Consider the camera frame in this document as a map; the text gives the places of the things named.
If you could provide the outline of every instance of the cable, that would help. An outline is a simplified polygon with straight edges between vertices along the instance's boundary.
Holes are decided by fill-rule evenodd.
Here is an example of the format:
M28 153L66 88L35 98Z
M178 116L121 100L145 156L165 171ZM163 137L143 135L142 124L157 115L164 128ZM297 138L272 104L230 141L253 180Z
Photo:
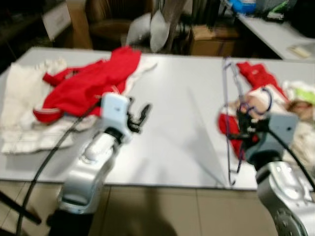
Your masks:
M281 144L282 147L284 147L285 150L287 150L290 153L290 155L296 161L297 165L302 170L302 172L305 175L306 179L310 182L310 185L312 186L313 191L315 191L315 183L313 182L312 177L306 171L305 167L300 162L300 160L297 158L297 156L294 154L294 152L289 148L289 146L286 143L284 143L284 141L282 141L282 139L274 131L269 129L268 132L272 135L272 137L274 137Z
M64 133L64 135L59 139L59 141L57 142L57 144L55 145L55 147L48 153L47 157L44 159L44 161L42 162L42 164L40 165L40 167L38 168L33 180L31 181L31 184L29 186L29 189L24 197L23 200L23 204L22 207L24 209L26 209L26 206L29 202L31 193L37 183L37 180L40 176L40 174L43 172L44 168L46 167L46 165L48 164L48 162L50 161L50 159L53 157L53 155L56 153L56 151L59 149L60 145L64 142L64 140L67 138L67 136L73 131L73 129L88 115L90 114L95 107L97 107L99 105L99 101L97 101L95 104L93 104L92 106L90 106L82 116L80 116L74 123L73 125ZM19 214L19 218L18 218L18 223L16 226L16 236L20 236L21 235L21 230L22 230L22 221L23 221L23 214Z

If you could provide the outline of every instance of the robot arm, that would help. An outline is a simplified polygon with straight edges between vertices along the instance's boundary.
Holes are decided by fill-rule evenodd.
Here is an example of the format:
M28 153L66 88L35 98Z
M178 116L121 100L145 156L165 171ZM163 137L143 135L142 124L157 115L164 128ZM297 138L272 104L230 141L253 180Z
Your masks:
M87 236L97 210L103 180L112 169L119 148L128 143L132 133L139 133L150 110L145 106L138 120L129 113L132 99L107 93L102 100L102 130L83 148L69 173L59 206L47 220L50 236Z
M294 115L268 114L251 119L239 112L240 135L246 160L257 170L257 193L270 212L278 235L315 236L315 202L288 163L282 161L284 148L270 134L279 135L286 145L293 139L298 121Z

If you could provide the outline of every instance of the red fabric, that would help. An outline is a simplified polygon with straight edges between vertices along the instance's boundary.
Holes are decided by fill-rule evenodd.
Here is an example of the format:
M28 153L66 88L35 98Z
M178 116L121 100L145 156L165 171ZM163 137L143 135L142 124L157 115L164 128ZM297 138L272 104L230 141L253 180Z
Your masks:
M120 93L125 90L126 80L136 70L140 56L140 51L122 47L113 51L108 61L68 68L55 76L46 74L43 80L56 87L46 97L43 109L34 109L34 115L41 122L57 120L60 112L83 115L105 92L113 91L113 87ZM55 112L47 112L49 109L55 109ZM91 114L99 116L100 108Z
M286 99L286 95L284 91L281 89L281 87L278 85L278 82L276 78L269 74L263 64L256 64L256 65L250 65L248 62L238 63L237 66L240 69L240 73L245 77L245 79L249 82L249 84L252 86L252 90L256 90L260 87L266 86L266 85L273 85ZM220 131L223 134L226 134L226 114L221 113L219 115L218 119L218 126ZM229 132L232 134L238 134L239 128L238 128L238 120L234 116L229 116ZM237 157L240 157L240 148L242 141L241 140L231 140L230 141L234 153Z

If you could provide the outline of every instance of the white table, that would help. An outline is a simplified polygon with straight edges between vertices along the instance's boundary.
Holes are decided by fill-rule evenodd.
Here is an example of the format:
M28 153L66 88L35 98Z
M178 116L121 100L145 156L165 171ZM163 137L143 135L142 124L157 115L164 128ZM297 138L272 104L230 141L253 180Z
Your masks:
M65 58L69 66L74 66L108 58L109 53L33 48L19 59L19 63L36 64L59 57ZM144 57L156 60L158 65L137 82L130 95L136 99L133 111L138 111L145 102L151 102L152 113L143 133L134 135L131 143L122 147L106 183L228 187L226 142L217 128L217 115L223 104L222 59L167 55ZM315 82L315 65L312 63L251 61L263 62L279 81L303 78L308 83ZM0 77L0 87L4 86L5 79L4 73ZM249 89L245 82L242 84L244 90ZM229 98L234 100L236 97L237 91L231 82ZM74 147L59 150L39 180L64 181L82 142L95 129L77 135ZM31 180L46 154L0 155L0 179ZM232 160L235 167L237 161L234 157ZM253 167L243 164L234 188L256 189L254 175Z
M309 43L313 43L315 47L315 39L303 36L288 22L283 24L266 22L259 18L246 17L241 14L238 15L238 19L281 59L315 61L315 56L302 59L288 50L288 47Z

